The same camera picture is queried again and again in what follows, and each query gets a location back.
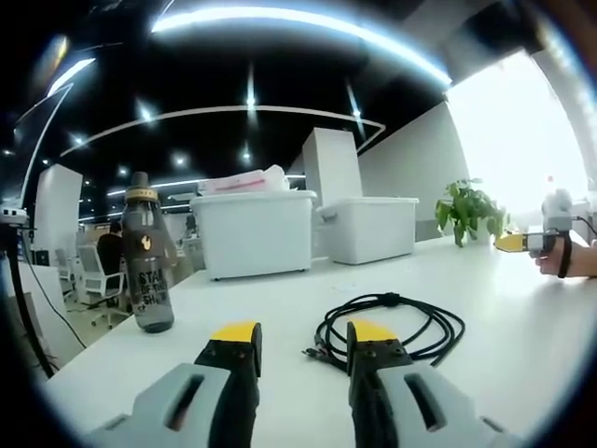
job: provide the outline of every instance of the human hand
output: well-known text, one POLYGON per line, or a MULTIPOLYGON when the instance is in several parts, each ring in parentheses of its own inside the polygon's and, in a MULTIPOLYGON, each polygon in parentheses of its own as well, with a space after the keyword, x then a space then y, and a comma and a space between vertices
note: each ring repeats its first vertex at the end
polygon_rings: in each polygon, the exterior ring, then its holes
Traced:
MULTIPOLYGON (((563 238, 556 239, 556 245, 551 252, 545 256, 535 259, 541 273, 546 275, 557 275, 560 271, 560 263, 563 256, 563 238)), ((570 255, 570 266, 568 277, 594 277, 597 276, 597 248, 583 247, 572 242, 572 253, 570 255)))

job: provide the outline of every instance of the gray gripper housing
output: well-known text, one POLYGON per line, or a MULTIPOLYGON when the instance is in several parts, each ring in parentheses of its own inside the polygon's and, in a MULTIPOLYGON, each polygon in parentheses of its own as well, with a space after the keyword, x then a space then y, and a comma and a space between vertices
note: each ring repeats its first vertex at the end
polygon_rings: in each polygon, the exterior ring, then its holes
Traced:
POLYGON ((411 364, 377 371, 391 408, 398 446, 511 448, 521 441, 486 417, 436 369, 411 364))
POLYGON ((92 431, 86 442, 88 446, 110 448, 207 448, 215 409, 229 375, 224 369, 181 364, 137 396, 131 415, 108 421, 92 431), (172 428, 185 397, 189 402, 185 403, 184 417, 172 428))

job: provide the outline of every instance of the curved light strip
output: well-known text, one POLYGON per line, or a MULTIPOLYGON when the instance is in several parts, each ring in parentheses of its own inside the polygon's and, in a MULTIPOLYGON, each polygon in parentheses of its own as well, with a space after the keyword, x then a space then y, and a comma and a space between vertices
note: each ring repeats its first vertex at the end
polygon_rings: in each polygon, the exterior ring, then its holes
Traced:
POLYGON ((170 17, 160 18, 151 30, 152 33, 163 32, 174 28, 189 26, 193 23, 209 21, 223 21, 229 19, 271 19, 278 21, 297 21, 310 25, 321 26, 329 30, 338 31, 347 35, 359 37, 366 42, 381 47, 394 53, 396 56, 409 61, 421 68, 432 77, 446 86, 451 85, 451 78, 441 69, 427 61, 414 49, 396 42, 370 30, 353 25, 321 14, 297 11, 295 9, 282 9, 278 7, 210 7, 192 12, 175 14, 170 17))
MULTIPOLYGON (((201 114, 213 114, 218 112, 239 112, 239 111, 246 111, 249 110, 248 105, 218 105, 215 107, 200 107, 195 109, 185 109, 185 110, 177 110, 175 112, 168 112, 165 114, 160 114, 152 117, 152 122, 159 121, 161 119, 175 119, 177 117, 185 117, 189 115, 201 115, 201 114)), ((352 115, 342 115, 337 114, 335 112, 326 112, 325 110, 316 110, 316 109, 305 109, 303 107, 288 107, 285 105, 254 105, 251 106, 251 110, 260 110, 264 112, 286 112, 291 114, 305 114, 305 115, 315 115, 318 117, 328 117, 330 119, 345 119, 347 121, 353 122, 361 122, 367 124, 369 126, 373 126, 378 128, 378 131, 375 132, 370 138, 368 138, 363 144, 356 149, 358 153, 363 147, 368 145, 374 139, 380 135, 383 131, 385 131, 385 125, 378 123, 376 121, 371 121, 368 119, 361 119, 360 117, 353 117, 352 115)), ((129 121, 127 123, 119 124, 119 126, 115 126, 114 128, 107 129, 95 135, 92 135, 88 139, 75 144, 72 147, 69 147, 65 151, 61 152, 60 157, 64 157, 71 152, 79 149, 80 147, 84 147, 89 143, 99 140, 100 138, 106 137, 111 133, 117 133, 120 131, 124 131, 125 129, 132 128, 134 126, 139 126, 142 124, 146 124, 144 119, 135 119, 133 121, 129 121)))
POLYGON ((52 86, 49 88, 48 95, 46 95, 46 97, 53 95, 54 92, 68 82, 71 77, 83 70, 93 61, 95 61, 95 58, 84 59, 66 70, 58 79, 54 81, 52 86))

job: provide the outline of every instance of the white pillar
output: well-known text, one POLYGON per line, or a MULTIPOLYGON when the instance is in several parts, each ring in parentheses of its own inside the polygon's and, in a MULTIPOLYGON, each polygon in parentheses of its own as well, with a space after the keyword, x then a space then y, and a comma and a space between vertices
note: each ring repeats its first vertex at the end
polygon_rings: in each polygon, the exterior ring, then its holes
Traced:
POLYGON ((83 175, 53 165, 39 177, 35 199, 35 250, 47 250, 52 266, 56 249, 64 249, 67 257, 76 255, 78 200, 83 175))
POLYGON ((306 187, 320 205, 363 196, 352 133, 314 128, 302 147, 306 187))

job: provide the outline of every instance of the ceiling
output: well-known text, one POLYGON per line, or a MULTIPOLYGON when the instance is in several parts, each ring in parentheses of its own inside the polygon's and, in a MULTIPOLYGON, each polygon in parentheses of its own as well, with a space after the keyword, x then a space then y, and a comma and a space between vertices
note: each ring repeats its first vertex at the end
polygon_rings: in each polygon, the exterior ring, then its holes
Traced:
MULTIPOLYGON (((217 6, 228 3, 219 1, 217 6)), ((437 0, 326 1, 324 6, 301 2, 300 7, 283 0, 233 4, 300 9, 354 22, 407 43, 457 81, 497 55, 533 40, 516 27, 508 28, 506 10, 493 3, 444 0, 441 5, 450 4, 451 14, 442 13, 441 18, 431 8, 440 5, 437 0), (446 46, 463 36, 484 48, 478 61, 463 55, 467 64, 459 64, 447 56, 446 46)), ((29 43, 25 54, 15 58, 13 72, 21 82, 15 80, 15 90, 5 99, 3 124, 12 129, 14 120, 45 96, 59 74, 78 61, 95 58, 69 81, 73 86, 39 149, 26 199, 35 200, 35 178, 47 166, 41 161, 60 163, 89 182, 82 193, 81 216, 121 207, 121 197, 107 198, 106 193, 126 186, 132 171, 147 171, 155 181, 171 181, 235 175, 274 163, 288 169, 313 127, 352 132, 356 146, 367 150, 442 101, 446 88, 386 49, 305 23, 236 19, 151 33, 165 9, 163 18, 213 6, 213 2, 77 4, 68 13, 59 10, 60 26, 39 31, 36 37, 42 44, 29 43), (71 46, 52 73, 44 58, 56 33, 66 35, 71 46), (246 106, 250 78, 257 110, 205 111, 246 106), (259 110, 263 106, 293 109, 259 110), (362 121, 353 117, 355 108, 362 121), (177 112, 191 109, 194 112, 178 116, 177 112), (174 116, 159 119, 161 114, 174 116), (369 121, 386 130, 367 143, 380 129, 369 121), (125 123, 130 126, 110 131, 125 123), (105 136, 92 139, 98 133, 105 136), (243 156, 246 151, 249 160, 243 156), (178 158, 184 163, 176 163, 178 158), (121 168, 127 169, 126 175, 119 174, 121 168)), ((14 144, 8 141, 12 133, 6 129, 0 137, 3 146, 14 144)))

